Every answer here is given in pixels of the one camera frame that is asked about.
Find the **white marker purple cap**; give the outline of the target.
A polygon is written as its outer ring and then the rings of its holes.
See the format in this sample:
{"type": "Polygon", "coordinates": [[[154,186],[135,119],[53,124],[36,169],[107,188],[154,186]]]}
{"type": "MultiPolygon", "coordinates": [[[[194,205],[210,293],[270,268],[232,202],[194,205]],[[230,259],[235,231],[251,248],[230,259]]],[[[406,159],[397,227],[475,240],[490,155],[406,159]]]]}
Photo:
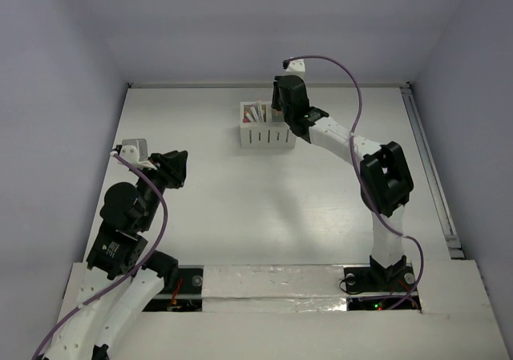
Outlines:
{"type": "Polygon", "coordinates": [[[259,115],[259,112],[254,105],[250,106],[250,111],[251,111],[252,117],[254,118],[254,121],[257,123],[261,122],[261,117],[259,115]]]}

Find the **aluminium rail right side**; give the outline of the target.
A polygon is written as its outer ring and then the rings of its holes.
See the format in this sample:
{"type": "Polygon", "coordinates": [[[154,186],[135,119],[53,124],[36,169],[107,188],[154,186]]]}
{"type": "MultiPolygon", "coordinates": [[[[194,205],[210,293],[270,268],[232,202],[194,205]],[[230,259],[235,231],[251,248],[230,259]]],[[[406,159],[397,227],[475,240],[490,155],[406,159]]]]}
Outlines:
{"type": "Polygon", "coordinates": [[[426,175],[426,180],[430,189],[431,197],[434,201],[434,208],[438,215],[442,233],[446,241],[450,258],[452,260],[466,260],[466,254],[457,234],[450,208],[446,196],[442,189],[437,168],[428,144],[426,133],[420,119],[417,104],[414,99],[414,92],[411,83],[406,83],[400,87],[402,100],[406,109],[406,114],[410,121],[417,149],[420,154],[422,166],[426,175]]]}

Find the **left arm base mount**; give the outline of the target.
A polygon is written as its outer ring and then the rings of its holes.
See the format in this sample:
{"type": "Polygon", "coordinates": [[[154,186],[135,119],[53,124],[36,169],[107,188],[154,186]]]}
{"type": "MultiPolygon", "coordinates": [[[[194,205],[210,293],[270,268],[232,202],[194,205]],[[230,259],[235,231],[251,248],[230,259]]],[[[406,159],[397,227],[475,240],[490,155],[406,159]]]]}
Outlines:
{"type": "Polygon", "coordinates": [[[176,285],[154,297],[159,312],[200,312],[204,284],[203,266],[180,266],[176,285]]]}

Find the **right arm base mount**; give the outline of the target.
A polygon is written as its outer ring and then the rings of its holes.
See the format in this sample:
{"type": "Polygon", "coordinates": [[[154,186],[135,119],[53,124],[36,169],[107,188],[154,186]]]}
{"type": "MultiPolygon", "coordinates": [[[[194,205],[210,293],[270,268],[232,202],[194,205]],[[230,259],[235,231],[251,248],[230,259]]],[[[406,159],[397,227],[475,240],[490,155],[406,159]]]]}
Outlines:
{"type": "Polygon", "coordinates": [[[411,265],[387,282],[379,282],[368,266],[344,268],[339,289],[347,296],[348,311],[420,310],[416,278],[411,265]]]}

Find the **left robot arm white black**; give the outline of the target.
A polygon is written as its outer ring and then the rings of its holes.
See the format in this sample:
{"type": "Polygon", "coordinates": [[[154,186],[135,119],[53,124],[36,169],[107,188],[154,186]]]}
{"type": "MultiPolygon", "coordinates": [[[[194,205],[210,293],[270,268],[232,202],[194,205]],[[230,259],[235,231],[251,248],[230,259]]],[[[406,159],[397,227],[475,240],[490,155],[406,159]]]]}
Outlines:
{"type": "Polygon", "coordinates": [[[184,186],[188,153],[142,157],[125,144],[111,154],[138,180],[106,191],[75,305],[43,339],[35,359],[112,359],[148,302],[178,281],[178,261],[142,234],[159,208],[168,211],[165,191],[184,186]]]}

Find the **white marker salmon cap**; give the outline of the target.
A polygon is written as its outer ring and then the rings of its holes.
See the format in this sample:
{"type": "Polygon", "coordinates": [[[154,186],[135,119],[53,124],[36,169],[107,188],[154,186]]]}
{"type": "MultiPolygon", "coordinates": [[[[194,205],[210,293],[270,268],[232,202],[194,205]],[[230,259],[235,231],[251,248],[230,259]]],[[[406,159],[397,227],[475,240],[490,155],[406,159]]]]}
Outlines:
{"type": "Polygon", "coordinates": [[[256,102],[256,109],[258,110],[259,115],[260,115],[260,117],[261,117],[261,122],[262,122],[262,123],[265,123],[265,122],[263,121],[263,115],[262,115],[262,107],[263,107],[263,106],[265,106],[265,104],[264,104],[264,103],[262,103],[260,100],[258,100],[258,101],[256,102]]]}

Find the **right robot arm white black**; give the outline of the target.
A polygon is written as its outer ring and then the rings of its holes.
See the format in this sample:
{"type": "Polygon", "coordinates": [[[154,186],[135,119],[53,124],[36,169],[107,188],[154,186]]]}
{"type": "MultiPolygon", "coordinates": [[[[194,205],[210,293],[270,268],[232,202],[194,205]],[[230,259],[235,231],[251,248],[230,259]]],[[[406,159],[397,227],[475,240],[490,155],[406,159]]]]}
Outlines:
{"type": "Polygon", "coordinates": [[[295,136],[332,152],[355,169],[362,201],[372,214],[370,283],[388,289],[406,268],[403,218],[414,188],[402,147],[394,141],[380,144],[357,136],[326,111],[311,106],[305,82],[296,75],[274,79],[272,108],[282,113],[295,136]]]}

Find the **white marker orange cap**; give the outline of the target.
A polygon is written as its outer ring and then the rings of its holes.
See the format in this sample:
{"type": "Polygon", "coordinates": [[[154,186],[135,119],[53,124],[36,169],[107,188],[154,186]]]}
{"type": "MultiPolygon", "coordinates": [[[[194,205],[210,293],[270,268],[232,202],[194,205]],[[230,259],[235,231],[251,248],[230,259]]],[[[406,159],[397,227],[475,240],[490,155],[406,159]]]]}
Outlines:
{"type": "Polygon", "coordinates": [[[255,123],[256,120],[254,119],[254,117],[252,116],[252,114],[250,112],[245,112],[245,114],[248,113],[248,117],[252,120],[252,123],[255,123]]]}

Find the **white two-compartment slotted organizer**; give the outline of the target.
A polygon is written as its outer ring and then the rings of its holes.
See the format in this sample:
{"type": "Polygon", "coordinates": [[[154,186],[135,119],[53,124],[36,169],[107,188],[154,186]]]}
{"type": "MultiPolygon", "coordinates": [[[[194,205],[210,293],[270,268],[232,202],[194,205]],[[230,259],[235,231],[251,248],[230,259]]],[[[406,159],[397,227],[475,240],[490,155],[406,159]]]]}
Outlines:
{"type": "Polygon", "coordinates": [[[282,114],[273,115],[272,105],[269,101],[261,101],[268,107],[267,122],[243,122],[245,112],[251,113],[250,106],[256,107],[257,101],[240,103],[240,143],[242,148],[295,148],[297,137],[289,129],[282,114]]]}

